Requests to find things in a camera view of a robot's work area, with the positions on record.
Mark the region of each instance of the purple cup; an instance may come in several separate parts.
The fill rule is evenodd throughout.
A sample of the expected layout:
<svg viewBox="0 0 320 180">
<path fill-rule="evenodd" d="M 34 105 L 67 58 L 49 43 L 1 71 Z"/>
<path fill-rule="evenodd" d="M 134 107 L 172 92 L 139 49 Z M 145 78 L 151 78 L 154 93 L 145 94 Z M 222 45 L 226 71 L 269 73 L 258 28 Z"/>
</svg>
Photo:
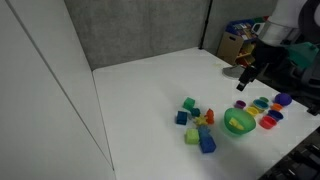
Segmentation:
<svg viewBox="0 0 320 180">
<path fill-rule="evenodd" d="M 238 100 L 236 104 L 234 104 L 234 107 L 238 109 L 243 109 L 244 107 L 246 107 L 246 103 L 244 101 Z"/>
</svg>

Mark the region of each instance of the blue cup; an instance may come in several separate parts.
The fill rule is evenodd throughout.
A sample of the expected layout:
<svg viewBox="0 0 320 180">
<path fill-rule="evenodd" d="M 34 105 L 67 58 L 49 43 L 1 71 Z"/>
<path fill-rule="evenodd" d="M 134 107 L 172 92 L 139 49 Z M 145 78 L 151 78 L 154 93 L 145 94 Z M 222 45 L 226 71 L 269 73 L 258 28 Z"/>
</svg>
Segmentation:
<svg viewBox="0 0 320 180">
<path fill-rule="evenodd" d="M 277 122 L 283 119 L 283 115 L 279 111 L 269 110 L 268 115 L 275 119 Z"/>
</svg>

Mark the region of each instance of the black cable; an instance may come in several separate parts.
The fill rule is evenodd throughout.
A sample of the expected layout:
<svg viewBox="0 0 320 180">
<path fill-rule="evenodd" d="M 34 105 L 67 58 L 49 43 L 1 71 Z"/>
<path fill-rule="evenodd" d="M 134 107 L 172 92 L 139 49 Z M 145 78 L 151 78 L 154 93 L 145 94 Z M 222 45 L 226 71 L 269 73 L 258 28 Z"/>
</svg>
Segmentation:
<svg viewBox="0 0 320 180">
<path fill-rule="evenodd" d="M 207 27 L 208 27 L 208 24 L 209 24 L 209 16 L 210 16 L 210 12 L 211 12 L 212 2 L 213 2 L 213 0 L 210 0 L 209 9 L 208 9 L 208 13 L 207 13 L 207 18 L 206 18 L 206 21 L 205 21 L 205 24 L 204 24 L 204 29 L 203 29 L 203 33 L 202 33 L 199 49 L 203 49 L 203 42 L 204 42 L 204 38 L 206 36 Z"/>
</svg>

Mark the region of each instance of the toy block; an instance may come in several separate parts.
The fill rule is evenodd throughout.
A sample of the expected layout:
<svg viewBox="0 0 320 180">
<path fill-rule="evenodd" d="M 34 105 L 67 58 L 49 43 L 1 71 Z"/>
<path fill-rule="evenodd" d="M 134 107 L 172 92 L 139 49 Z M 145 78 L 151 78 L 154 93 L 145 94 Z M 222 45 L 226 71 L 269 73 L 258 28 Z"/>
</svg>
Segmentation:
<svg viewBox="0 0 320 180">
<path fill-rule="evenodd" d="M 188 114 L 186 112 L 178 111 L 177 120 L 176 120 L 177 124 L 186 125 L 187 119 L 188 119 Z"/>
<path fill-rule="evenodd" d="M 187 129 L 185 135 L 186 144 L 198 144 L 199 143 L 199 133 L 197 129 Z"/>
<path fill-rule="evenodd" d="M 200 139 L 200 147 L 202 153 L 212 153 L 216 150 L 216 143 L 211 136 Z"/>
<path fill-rule="evenodd" d="M 185 109 L 187 109 L 187 110 L 189 110 L 189 111 L 191 111 L 195 103 L 196 103 L 196 101 L 195 101 L 194 99 L 191 99 L 191 98 L 188 97 L 188 98 L 184 101 L 182 107 L 185 108 Z"/>
<path fill-rule="evenodd" d="M 207 114 L 205 116 L 207 118 L 207 123 L 208 124 L 213 124 L 214 123 L 214 113 L 212 111 L 212 109 L 209 109 L 207 111 Z"/>
<path fill-rule="evenodd" d="M 210 134 L 209 134 L 210 129 L 206 125 L 201 125 L 198 127 L 198 133 L 199 133 L 200 139 L 201 139 L 201 137 L 208 137 L 208 136 L 210 136 Z"/>
<path fill-rule="evenodd" d="M 205 118 L 202 114 L 200 114 L 199 117 L 194 118 L 195 119 L 195 124 L 197 126 L 201 126 L 201 125 L 207 125 L 207 118 Z"/>
<path fill-rule="evenodd" d="M 200 109 L 199 108 L 192 108 L 190 112 L 191 112 L 191 115 L 193 117 L 199 117 L 200 116 Z"/>
</svg>

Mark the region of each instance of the cardboard box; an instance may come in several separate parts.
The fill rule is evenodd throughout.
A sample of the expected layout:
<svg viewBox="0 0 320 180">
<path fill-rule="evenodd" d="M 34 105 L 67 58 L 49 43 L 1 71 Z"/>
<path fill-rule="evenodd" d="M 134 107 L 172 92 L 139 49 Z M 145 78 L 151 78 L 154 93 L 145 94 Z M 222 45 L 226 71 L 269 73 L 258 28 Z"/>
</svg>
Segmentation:
<svg viewBox="0 0 320 180">
<path fill-rule="evenodd" d="M 230 65 L 236 65 L 236 58 L 244 43 L 242 37 L 225 32 L 217 56 Z"/>
</svg>

